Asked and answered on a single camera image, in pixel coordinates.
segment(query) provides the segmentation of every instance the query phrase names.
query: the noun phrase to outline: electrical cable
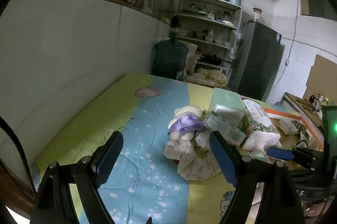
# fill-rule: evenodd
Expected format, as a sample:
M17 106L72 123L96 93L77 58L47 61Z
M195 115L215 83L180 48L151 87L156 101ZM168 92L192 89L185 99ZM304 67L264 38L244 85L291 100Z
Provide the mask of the electrical cable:
M2 130L4 130L5 133L9 136L11 141L14 143L17 151L19 152L23 167L24 167L25 172L26 172L26 176L27 176L27 178L29 180L29 184L32 188L33 195L35 196L36 195L36 189L35 189L35 186L34 186L33 178L32 178L32 175L30 173L30 170L29 170L29 165L28 165L28 161L27 161L27 158L26 158L25 151L23 150L23 147L20 143L19 138L16 136L16 134L14 133L12 128L4 121L4 119L1 116L0 116L0 128Z
M296 26L297 26L297 19L298 19L298 7L299 7L299 0L297 0L297 7L296 7L296 18L295 18L295 24L294 24L294 36L293 36L292 44L290 46L290 50L289 50L289 54L288 54L287 60L289 60L289 58L290 58L290 54L292 52L292 48L293 48L293 44L294 44L294 40L295 40L295 36L296 36ZM283 76L283 74L284 74L285 69L287 68L287 66L288 65L285 64L284 69L282 71L282 74L281 74L280 78L278 79L278 81L276 82L276 84L274 84L274 86L270 90L269 96L272 93L272 91L275 89L275 87L278 85L278 83L280 82L280 80L281 80L281 78L282 78L282 76Z

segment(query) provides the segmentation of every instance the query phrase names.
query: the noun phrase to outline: purple bow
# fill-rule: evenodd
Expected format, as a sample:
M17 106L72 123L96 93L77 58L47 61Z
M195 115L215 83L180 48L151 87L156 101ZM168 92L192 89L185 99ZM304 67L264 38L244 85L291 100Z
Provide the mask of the purple bow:
M168 130L168 135L171 132L179 132L180 136L183 136L189 132L197 131L197 134L200 133L204 128L203 123L194 115L186 114L171 125Z

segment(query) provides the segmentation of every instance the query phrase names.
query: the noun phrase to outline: tissue box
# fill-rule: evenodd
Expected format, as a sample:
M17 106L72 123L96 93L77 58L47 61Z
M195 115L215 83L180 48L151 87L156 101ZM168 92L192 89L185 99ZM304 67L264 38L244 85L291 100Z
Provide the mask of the tissue box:
M209 107L209 112L212 111L225 122L238 127L246 108L238 93L215 88Z

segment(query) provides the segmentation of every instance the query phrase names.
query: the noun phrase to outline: bed sheet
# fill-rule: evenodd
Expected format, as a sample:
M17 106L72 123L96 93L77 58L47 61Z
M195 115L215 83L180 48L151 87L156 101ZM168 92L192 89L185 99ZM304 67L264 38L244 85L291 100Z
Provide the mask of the bed sheet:
M208 109L212 95L212 88L200 85L144 74L125 76L48 145L33 164L36 187L50 162L75 163L119 130L122 153L98 189L115 223L141 224L149 216L155 224L218 223L233 196L232 185L222 174L206 181L184 180L177 165L163 155L174 110L184 105ZM87 224L76 187L70 187L80 223Z

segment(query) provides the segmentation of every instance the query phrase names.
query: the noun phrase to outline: cartoon print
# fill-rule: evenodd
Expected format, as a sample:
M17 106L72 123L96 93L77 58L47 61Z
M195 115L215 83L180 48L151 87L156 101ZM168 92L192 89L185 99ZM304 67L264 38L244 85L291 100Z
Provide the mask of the cartoon print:
M36 163L32 164L32 177L35 189L37 190L40 185L40 170Z
M228 206L230 205L230 202L234 196L235 191L228 191L225 193L222 197L225 198L220 203L220 210L221 210L221 217L223 217L228 209Z
M140 89L137 89L134 92L134 95L137 98L148 99L148 98L159 96L162 93L163 93L163 91L161 91L161 90L159 90L157 88L153 88L152 86L148 85L148 86L142 87Z

